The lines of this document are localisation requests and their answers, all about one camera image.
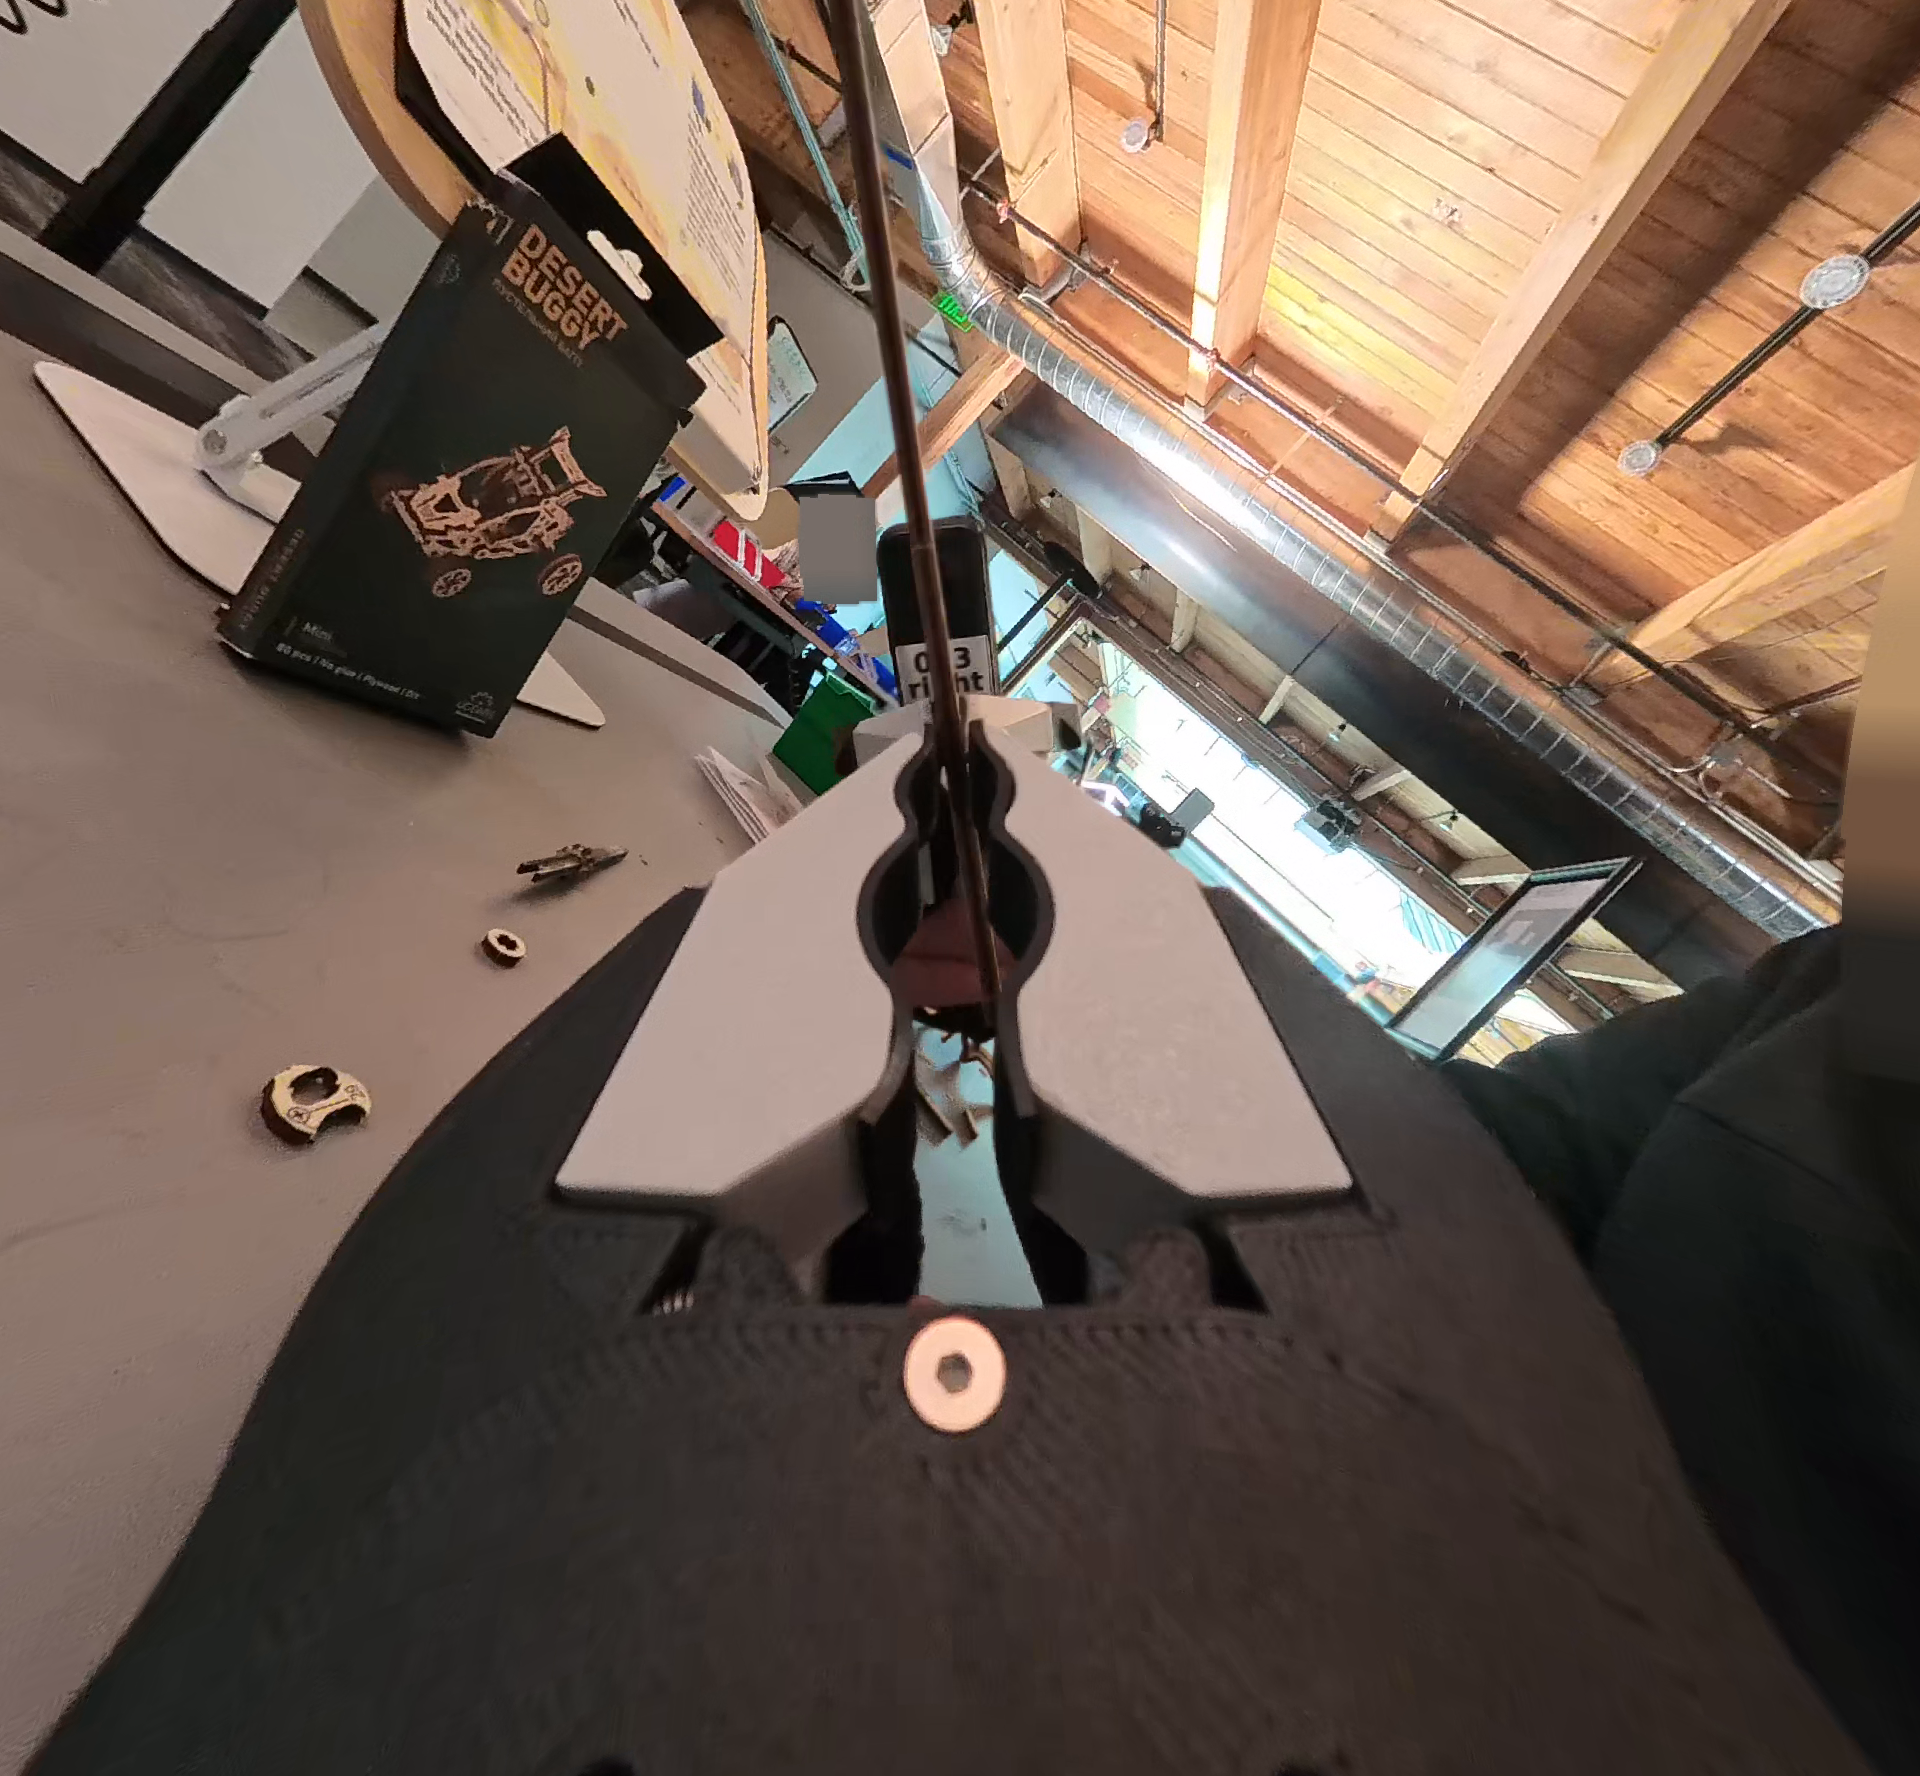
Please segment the instruction booklet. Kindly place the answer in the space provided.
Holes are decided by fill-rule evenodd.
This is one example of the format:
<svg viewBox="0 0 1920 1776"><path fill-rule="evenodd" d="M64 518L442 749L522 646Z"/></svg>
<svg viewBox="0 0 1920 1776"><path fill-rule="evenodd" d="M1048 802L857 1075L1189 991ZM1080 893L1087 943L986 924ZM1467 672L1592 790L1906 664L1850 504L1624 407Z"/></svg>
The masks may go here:
<svg viewBox="0 0 1920 1776"><path fill-rule="evenodd" d="M800 813L800 798L783 781L773 759L763 759L759 771L744 771L714 749L705 749L696 755L696 771L744 831L747 843L765 840Z"/></svg>

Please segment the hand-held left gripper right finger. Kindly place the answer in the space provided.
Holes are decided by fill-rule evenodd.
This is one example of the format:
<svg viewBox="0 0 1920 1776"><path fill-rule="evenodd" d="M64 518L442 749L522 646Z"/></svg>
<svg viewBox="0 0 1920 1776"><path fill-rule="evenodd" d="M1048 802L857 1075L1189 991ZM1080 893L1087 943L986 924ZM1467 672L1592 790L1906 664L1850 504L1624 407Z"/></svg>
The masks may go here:
<svg viewBox="0 0 1920 1776"><path fill-rule="evenodd" d="M1160 1233L1248 1288L1238 1233L1346 1220L1357 1176L1208 892L1087 790L974 723L999 972L995 1157L1043 1299Z"/></svg>

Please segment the black desk frame leg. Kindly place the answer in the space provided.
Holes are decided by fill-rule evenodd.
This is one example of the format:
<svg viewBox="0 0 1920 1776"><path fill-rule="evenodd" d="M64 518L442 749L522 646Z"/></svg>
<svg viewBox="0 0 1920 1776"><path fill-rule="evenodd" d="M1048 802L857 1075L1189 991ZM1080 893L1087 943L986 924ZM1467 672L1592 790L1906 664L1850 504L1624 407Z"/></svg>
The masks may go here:
<svg viewBox="0 0 1920 1776"><path fill-rule="evenodd" d="M37 244L77 271L101 275L142 227L162 185L204 139L298 0L235 0L146 101L128 134L37 229Z"/></svg>

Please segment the rounded wooden board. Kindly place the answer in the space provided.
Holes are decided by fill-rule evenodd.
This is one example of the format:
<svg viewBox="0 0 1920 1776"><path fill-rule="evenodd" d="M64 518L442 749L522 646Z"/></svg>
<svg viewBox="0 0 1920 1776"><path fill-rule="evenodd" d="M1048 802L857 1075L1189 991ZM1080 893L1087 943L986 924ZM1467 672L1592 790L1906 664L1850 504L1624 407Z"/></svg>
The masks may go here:
<svg viewBox="0 0 1920 1776"><path fill-rule="evenodd" d="M379 172L428 229L449 229L495 172L444 120L406 44L400 0L298 0L298 14L325 83Z"/></svg>

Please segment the person's right forearm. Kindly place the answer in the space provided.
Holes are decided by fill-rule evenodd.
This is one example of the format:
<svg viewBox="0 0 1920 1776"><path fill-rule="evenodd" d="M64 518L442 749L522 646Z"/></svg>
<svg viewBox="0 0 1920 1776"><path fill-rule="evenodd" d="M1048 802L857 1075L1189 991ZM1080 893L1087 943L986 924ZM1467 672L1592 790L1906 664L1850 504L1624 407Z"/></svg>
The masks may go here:
<svg viewBox="0 0 1920 1776"><path fill-rule="evenodd" d="M1440 1071L1583 1262L1724 1548L1878 1773L1916 1773L1916 1001L1820 927Z"/></svg>

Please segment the dark model kit box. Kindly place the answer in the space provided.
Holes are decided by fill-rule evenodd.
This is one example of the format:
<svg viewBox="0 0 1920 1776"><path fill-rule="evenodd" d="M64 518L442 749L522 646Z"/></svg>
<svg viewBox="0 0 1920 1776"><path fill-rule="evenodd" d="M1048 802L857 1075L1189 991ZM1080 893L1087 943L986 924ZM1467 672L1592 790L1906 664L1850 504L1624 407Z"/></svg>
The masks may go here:
<svg viewBox="0 0 1920 1776"><path fill-rule="evenodd" d="M462 206L219 614L232 657L490 739L721 326L568 138Z"/></svg>

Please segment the wooden crescent part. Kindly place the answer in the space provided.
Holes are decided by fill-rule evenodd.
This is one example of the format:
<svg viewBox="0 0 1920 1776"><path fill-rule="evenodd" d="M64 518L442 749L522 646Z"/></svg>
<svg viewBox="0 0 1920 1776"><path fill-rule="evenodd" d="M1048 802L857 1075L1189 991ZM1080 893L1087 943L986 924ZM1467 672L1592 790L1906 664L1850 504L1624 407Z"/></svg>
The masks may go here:
<svg viewBox="0 0 1920 1776"><path fill-rule="evenodd" d="M370 1091L335 1066L287 1066L261 1091L261 1117L284 1145L314 1145L370 1117Z"/></svg>

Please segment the wooden parts sheet round holes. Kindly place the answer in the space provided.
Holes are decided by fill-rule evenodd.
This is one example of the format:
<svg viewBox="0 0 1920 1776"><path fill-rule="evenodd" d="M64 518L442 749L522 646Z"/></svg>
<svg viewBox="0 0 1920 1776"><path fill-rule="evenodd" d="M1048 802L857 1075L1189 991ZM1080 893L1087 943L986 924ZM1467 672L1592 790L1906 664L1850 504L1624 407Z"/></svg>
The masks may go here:
<svg viewBox="0 0 1920 1776"><path fill-rule="evenodd" d="M970 711L962 691L954 687L952 652L950 652L950 609L940 577L940 550L932 540L932 514L926 493L926 465L920 443L920 413L911 394L911 374L905 364L905 322L894 291L892 229L888 229L888 194L881 178L881 139L875 120L873 68L861 30L861 0L821 0L825 24L831 33L831 50L842 74L842 108L848 120L848 155L856 179L856 219L861 229L861 253L873 276L875 332L881 379L888 394L888 417L894 435L894 468L903 490L903 514L915 545L915 575L923 585L923 604L932 628L932 694L930 694L930 732L942 771L942 790L952 819L954 843L954 887L957 912L970 927L970 943L974 959L974 976L962 983L962 1001L983 1007L986 1025L999 1017L999 941L989 912L989 873L980 843L980 826L973 820L973 749L970 749Z"/></svg>

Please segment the black monitor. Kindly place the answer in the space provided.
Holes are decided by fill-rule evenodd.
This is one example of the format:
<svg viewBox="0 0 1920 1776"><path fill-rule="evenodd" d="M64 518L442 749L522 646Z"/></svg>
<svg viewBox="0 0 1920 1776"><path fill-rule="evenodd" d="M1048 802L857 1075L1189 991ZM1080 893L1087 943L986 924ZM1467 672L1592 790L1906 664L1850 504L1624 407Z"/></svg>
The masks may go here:
<svg viewBox="0 0 1920 1776"><path fill-rule="evenodd" d="M1641 865L1624 854L1524 873L1521 887L1387 1022L1387 1033L1430 1066L1458 1053L1575 927L1632 881Z"/></svg>

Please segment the whiteboard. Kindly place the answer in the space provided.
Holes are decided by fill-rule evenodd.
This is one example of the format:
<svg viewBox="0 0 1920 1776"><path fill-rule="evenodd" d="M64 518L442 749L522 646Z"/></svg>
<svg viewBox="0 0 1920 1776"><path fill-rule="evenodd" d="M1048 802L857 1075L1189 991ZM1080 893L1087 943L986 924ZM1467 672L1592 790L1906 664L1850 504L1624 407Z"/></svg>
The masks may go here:
<svg viewBox="0 0 1920 1776"><path fill-rule="evenodd" d="M765 377L769 429L778 435L783 424L800 413L821 387L794 326L778 312L765 322Z"/></svg>

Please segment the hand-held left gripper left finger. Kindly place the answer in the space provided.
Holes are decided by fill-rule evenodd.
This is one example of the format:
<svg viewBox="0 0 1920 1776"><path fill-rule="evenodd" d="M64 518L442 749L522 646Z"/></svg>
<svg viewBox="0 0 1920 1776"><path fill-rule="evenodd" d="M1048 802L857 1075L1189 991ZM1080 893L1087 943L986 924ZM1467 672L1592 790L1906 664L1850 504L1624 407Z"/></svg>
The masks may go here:
<svg viewBox="0 0 1920 1776"><path fill-rule="evenodd" d="M696 892L565 1163L565 1209L755 1233L857 1305L911 1305L911 1010L940 908L940 762L900 733Z"/></svg>

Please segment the green plastic bin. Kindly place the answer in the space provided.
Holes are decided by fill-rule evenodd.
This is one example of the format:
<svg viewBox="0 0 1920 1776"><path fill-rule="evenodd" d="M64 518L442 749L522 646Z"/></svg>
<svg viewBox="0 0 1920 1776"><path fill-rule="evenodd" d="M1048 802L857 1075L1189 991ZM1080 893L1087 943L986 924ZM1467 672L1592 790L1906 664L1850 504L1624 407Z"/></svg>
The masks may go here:
<svg viewBox="0 0 1920 1776"><path fill-rule="evenodd" d="M856 771L853 732L875 715L875 698L842 672L821 672L773 749L773 762L808 794L827 794Z"/></svg>

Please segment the printed instruction poster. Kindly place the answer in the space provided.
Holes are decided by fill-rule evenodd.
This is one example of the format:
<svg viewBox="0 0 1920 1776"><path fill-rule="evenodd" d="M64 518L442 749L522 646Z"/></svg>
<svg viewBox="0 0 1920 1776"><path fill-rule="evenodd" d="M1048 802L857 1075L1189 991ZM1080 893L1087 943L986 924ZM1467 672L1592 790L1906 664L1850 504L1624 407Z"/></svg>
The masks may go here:
<svg viewBox="0 0 1920 1776"><path fill-rule="evenodd" d="M674 443L737 519L773 484L765 249L730 115L674 0L400 0L413 60L490 171L565 138L714 322L691 349L705 389Z"/></svg>

